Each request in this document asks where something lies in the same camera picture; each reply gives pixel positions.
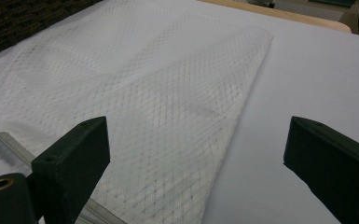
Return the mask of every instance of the white mesh fabric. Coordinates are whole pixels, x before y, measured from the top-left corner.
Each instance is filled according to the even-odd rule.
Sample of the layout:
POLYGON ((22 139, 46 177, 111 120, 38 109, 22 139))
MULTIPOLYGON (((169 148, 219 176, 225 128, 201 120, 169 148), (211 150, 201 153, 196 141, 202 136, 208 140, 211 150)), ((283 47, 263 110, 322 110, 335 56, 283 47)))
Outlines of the white mesh fabric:
POLYGON ((270 40, 161 2, 106 2, 1 60, 0 132, 38 155, 107 116, 111 163, 91 198, 128 223, 200 223, 270 40))

